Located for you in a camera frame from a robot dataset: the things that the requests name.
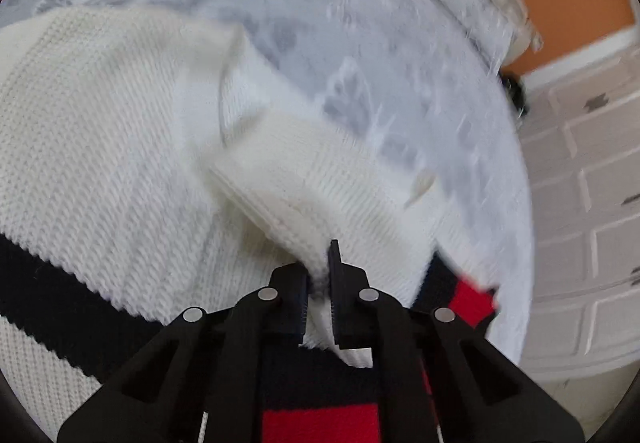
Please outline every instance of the red stripe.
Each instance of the red stripe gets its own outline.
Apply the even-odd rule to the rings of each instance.
[[[476,328],[483,319],[494,312],[494,298],[489,293],[477,291],[461,279],[449,308],[471,327]]]
[[[380,443],[378,406],[267,410],[262,443]]]
[[[424,382],[424,388],[427,390],[427,394],[429,396],[433,396],[433,391],[431,390],[431,383],[429,383],[429,377],[427,376],[427,373],[424,370],[424,366],[422,366],[422,381]]]

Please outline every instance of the knit fabric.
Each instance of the knit fabric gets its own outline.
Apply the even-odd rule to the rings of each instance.
[[[2,372],[54,441],[63,421],[162,329],[1,235],[0,283]],[[450,307],[482,334],[495,315],[492,294],[471,288],[437,254],[412,309],[436,307]],[[363,443],[378,443],[376,369],[277,343],[265,344],[260,360],[263,441],[346,443],[357,427]]]
[[[73,7],[0,30],[0,58],[0,233],[116,309],[216,311],[298,259],[315,286],[305,344],[332,347],[331,239],[405,306],[436,244],[489,284],[438,182],[402,180],[322,121],[241,27]]]

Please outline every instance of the white bedspread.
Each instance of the white bedspread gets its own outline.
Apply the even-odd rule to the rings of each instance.
[[[500,28],[495,12],[469,0],[461,24],[446,0],[3,0],[0,26],[53,7],[133,3],[241,22],[273,66],[385,162],[437,172],[491,262],[484,283],[499,286],[489,338],[519,360],[532,287],[529,189],[487,67],[500,48],[469,39],[486,35],[470,26]]]

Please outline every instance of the white knit sweater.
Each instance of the white knit sweater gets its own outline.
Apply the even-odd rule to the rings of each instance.
[[[17,23],[0,30],[0,116],[0,232],[131,314],[229,307],[292,259],[322,291],[331,239],[404,305],[436,242],[490,275],[437,181],[323,121],[240,26],[84,7]],[[332,345],[323,299],[306,343]]]

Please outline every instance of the white door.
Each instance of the white door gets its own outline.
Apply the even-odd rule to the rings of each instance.
[[[640,48],[530,97],[536,230],[522,366],[587,376],[640,358]]]

